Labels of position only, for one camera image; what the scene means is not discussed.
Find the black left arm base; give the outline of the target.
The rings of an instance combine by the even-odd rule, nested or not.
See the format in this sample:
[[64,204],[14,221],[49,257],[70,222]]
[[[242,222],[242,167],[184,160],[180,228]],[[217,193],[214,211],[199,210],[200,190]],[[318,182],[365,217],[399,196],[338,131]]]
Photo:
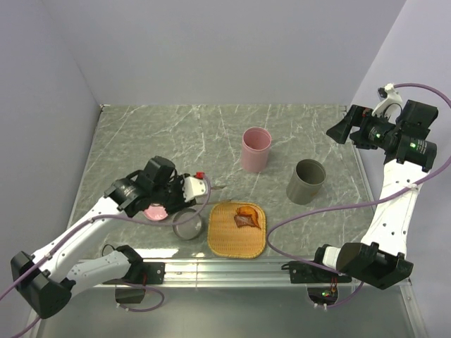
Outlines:
[[164,262],[143,262],[136,267],[131,267],[131,273],[128,273],[122,279],[114,279],[104,282],[103,285],[114,285],[115,300],[120,305],[140,304],[147,293],[145,288],[126,289],[120,288],[119,284],[127,282],[144,286],[163,284],[166,264]]

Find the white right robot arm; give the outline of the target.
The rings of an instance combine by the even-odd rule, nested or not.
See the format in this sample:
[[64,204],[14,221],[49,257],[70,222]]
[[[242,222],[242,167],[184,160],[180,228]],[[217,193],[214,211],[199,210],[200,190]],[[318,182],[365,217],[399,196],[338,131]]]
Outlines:
[[408,278],[413,263],[406,259],[407,233],[425,178],[437,153],[427,141],[429,127],[438,117],[435,106],[409,100],[394,123],[385,114],[353,105],[326,134],[342,144],[347,139],[359,149],[384,151],[383,187],[373,219],[359,242],[318,248],[311,264],[313,277],[329,280],[335,271],[378,289]]

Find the grey cylindrical container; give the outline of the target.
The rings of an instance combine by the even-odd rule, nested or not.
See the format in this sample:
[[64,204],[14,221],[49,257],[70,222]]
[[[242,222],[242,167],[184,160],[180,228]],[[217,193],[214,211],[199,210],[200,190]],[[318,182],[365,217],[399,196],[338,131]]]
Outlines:
[[286,187],[286,195],[291,202],[306,205],[314,200],[326,180],[326,170],[313,159],[297,163]]

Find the roasted chicken wing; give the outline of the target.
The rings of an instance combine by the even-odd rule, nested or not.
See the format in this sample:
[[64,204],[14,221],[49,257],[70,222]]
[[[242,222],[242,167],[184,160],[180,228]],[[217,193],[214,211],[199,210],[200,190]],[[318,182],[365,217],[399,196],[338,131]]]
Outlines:
[[237,208],[236,213],[240,217],[248,217],[251,219],[251,226],[260,228],[259,215],[257,211],[251,206],[241,206]]

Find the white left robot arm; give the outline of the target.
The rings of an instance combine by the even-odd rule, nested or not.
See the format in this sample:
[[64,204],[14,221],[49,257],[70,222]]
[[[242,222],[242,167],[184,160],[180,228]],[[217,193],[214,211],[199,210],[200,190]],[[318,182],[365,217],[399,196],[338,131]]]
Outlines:
[[62,235],[32,254],[21,251],[11,259],[13,288],[41,319],[57,314],[81,292],[118,280],[141,286],[148,280],[142,257],[131,246],[90,261],[80,259],[96,241],[152,204],[171,215],[210,194],[202,174],[180,174],[161,156],[141,170],[116,180],[93,207]]

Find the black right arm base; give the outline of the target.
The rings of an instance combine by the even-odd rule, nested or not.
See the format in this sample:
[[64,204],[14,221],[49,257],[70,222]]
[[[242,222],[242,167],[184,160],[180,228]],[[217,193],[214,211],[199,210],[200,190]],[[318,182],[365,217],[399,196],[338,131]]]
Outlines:
[[315,306],[332,306],[339,297],[338,285],[350,283],[352,278],[338,275],[299,261],[290,261],[281,266],[290,275],[291,284],[325,284],[324,287],[307,287],[309,299]]

